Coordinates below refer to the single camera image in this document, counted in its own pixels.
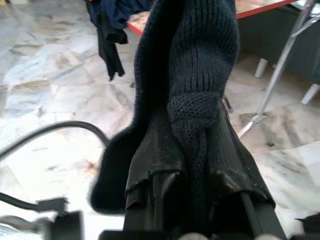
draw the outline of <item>marble floor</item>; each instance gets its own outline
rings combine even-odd
[[[83,0],[0,6],[0,150],[41,126],[64,120],[92,123],[110,138],[125,128],[133,116],[133,61],[140,39],[126,32],[129,44],[118,46],[126,75],[108,82]],[[257,56],[242,51],[227,84],[236,131],[257,110],[273,72],[268,66],[256,79],[258,62]],[[266,144],[259,126],[241,139],[277,203],[288,236],[303,231],[296,218],[320,212],[320,99],[300,104],[310,85],[290,72],[283,74],[266,109],[274,146]],[[45,135],[1,162],[0,191],[30,202],[66,196],[70,210],[84,212],[86,238],[97,239],[102,230],[123,225],[122,216],[97,214],[87,202],[102,149],[82,129]],[[8,214],[39,218],[0,202],[0,215]]]

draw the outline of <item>dark blue cloth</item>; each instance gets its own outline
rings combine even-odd
[[[99,56],[104,60],[110,81],[112,81],[116,73],[120,77],[125,74],[115,43],[126,44],[128,38],[122,29],[115,29],[111,26],[107,13],[102,10],[101,3],[102,0],[86,1],[86,7],[91,22],[97,30]]]
[[[125,29],[132,14],[149,11],[154,0],[101,0],[101,10],[106,12],[115,29]]]

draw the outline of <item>black device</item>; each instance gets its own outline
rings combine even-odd
[[[32,138],[65,127],[88,129],[108,146],[108,138],[91,124],[64,122],[32,133],[0,153],[0,160]],[[261,236],[263,240],[286,240],[271,194],[252,155],[233,130],[221,102],[216,122],[207,130],[207,137],[206,195],[210,230],[207,238],[188,237],[192,232],[189,173],[164,108],[153,113],[148,130],[133,156],[123,193],[126,199],[123,231],[104,231],[99,240],[257,240]],[[50,228],[46,239],[83,238],[81,214],[66,212],[64,198],[30,204],[2,193],[0,200],[38,212],[57,211],[59,215],[55,221],[46,224]],[[291,240],[320,240],[319,229],[314,227],[314,234],[294,236]]]

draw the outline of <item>knit fabric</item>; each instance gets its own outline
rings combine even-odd
[[[168,113],[190,178],[195,231],[207,232],[206,130],[238,52],[233,0],[186,0],[169,53]]]
[[[91,195],[95,210],[111,213],[125,207],[131,159],[150,115],[167,106],[172,132],[186,158],[191,225],[207,233],[206,130],[215,124],[238,47],[234,0],[155,1],[135,56],[133,122],[104,153]]]

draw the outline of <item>white chair leg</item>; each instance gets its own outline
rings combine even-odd
[[[262,77],[262,75],[264,74],[265,69],[266,69],[266,67],[267,67],[267,63],[268,63],[267,60],[265,60],[265,59],[263,59],[263,58],[260,59],[259,64],[258,64],[258,67],[256,68],[256,71],[255,71],[255,74],[254,74],[254,76],[255,76],[256,78],[259,79],[259,78]]]
[[[317,83],[312,84],[309,90],[305,93],[303,99],[301,100],[301,103],[304,105],[307,105],[309,101],[317,94],[319,88],[320,88],[319,84]]]

